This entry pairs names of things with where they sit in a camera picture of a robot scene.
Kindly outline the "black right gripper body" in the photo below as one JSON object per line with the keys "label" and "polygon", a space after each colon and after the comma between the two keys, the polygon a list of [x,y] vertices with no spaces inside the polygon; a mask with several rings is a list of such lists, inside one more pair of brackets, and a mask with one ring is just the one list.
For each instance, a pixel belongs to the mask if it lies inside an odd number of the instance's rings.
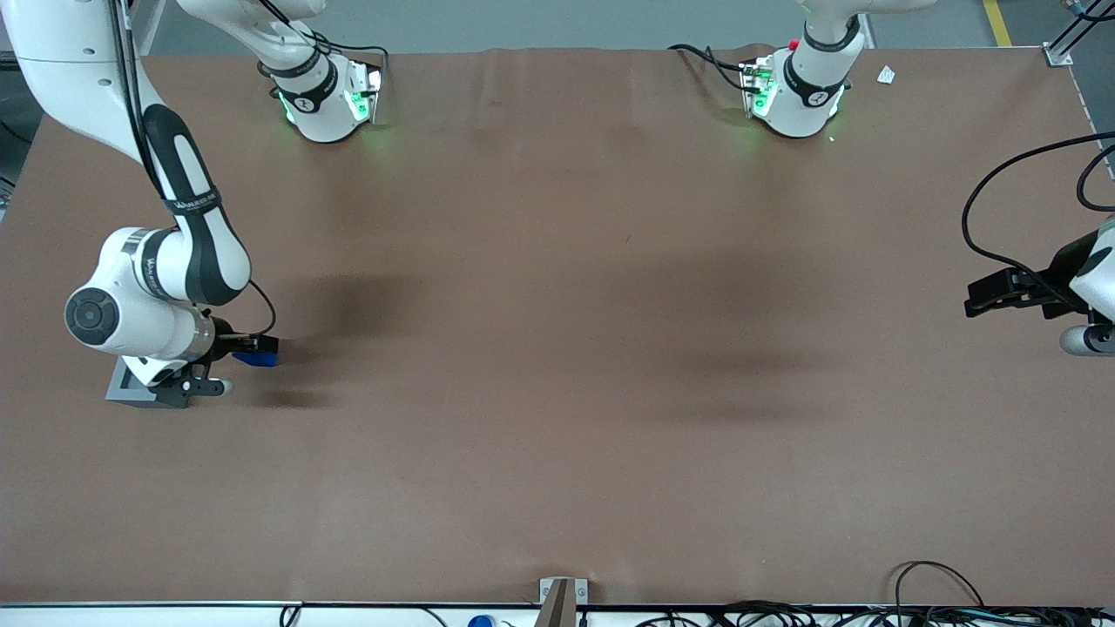
{"label": "black right gripper body", "polygon": [[235,332],[231,324],[216,316],[211,316],[209,321],[213,324],[214,330],[214,340],[209,350],[212,361],[223,360],[227,354],[248,354],[254,349],[253,334]]}

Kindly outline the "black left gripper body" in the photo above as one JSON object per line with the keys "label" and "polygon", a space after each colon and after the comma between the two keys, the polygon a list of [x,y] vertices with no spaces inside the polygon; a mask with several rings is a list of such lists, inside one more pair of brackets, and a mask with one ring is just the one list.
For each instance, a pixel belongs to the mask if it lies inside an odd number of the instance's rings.
{"label": "black left gripper body", "polygon": [[1090,231],[1086,235],[1076,238],[1060,249],[1051,258],[1051,263],[1043,271],[1043,277],[1051,284],[1057,293],[1048,303],[1043,303],[1044,319],[1056,319],[1067,314],[1090,314],[1090,306],[1075,295],[1070,289],[1072,278],[1079,273],[1082,267],[1090,258],[1092,247],[1098,239],[1098,230]]}

